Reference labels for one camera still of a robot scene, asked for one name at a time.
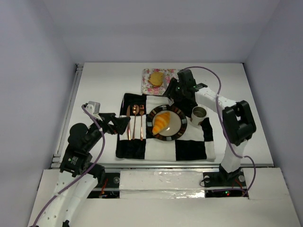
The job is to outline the bread slice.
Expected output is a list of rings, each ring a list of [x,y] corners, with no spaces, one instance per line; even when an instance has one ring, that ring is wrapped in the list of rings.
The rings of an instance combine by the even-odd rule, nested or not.
[[[160,87],[163,84],[164,73],[163,72],[153,72],[149,78],[148,82],[154,87]]]

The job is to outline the orange croissant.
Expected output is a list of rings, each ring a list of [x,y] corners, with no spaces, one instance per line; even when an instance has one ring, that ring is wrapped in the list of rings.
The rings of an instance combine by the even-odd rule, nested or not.
[[[169,123],[170,123],[169,112],[163,112],[161,114],[156,115],[152,129],[153,135],[162,132],[164,129],[168,127]]]

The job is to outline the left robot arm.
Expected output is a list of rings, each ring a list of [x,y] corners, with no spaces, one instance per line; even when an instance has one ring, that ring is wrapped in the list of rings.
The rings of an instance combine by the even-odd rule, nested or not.
[[[115,113],[90,114],[89,117],[93,120],[89,127],[83,123],[71,127],[56,187],[51,199],[34,220],[33,226],[73,226],[92,190],[107,182],[105,168],[91,161],[90,151],[99,140],[104,140],[105,133],[122,135],[130,117],[116,117]]]

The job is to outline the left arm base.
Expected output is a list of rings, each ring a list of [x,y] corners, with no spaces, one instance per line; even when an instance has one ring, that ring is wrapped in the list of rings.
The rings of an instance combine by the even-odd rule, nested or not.
[[[88,199],[118,199],[120,197],[120,172],[116,170],[106,170],[101,181],[89,193]]]

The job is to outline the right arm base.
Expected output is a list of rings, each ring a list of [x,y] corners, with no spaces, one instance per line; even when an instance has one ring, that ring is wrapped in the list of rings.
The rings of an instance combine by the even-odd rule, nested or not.
[[[248,185],[242,168],[228,173],[219,166],[216,172],[204,172],[199,186],[207,198],[248,197]]]

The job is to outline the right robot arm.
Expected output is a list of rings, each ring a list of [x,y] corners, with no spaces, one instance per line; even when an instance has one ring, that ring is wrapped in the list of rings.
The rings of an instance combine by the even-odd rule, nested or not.
[[[181,108],[186,116],[190,116],[193,109],[203,105],[217,113],[224,137],[226,138],[225,154],[220,163],[220,171],[226,174],[238,172],[244,149],[248,140],[256,132],[256,124],[248,102],[234,101],[220,95],[222,85],[216,92],[206,84],[197,84],[192,67],[180,70],[177,78],[172,78],[163,96],[171,104]]]

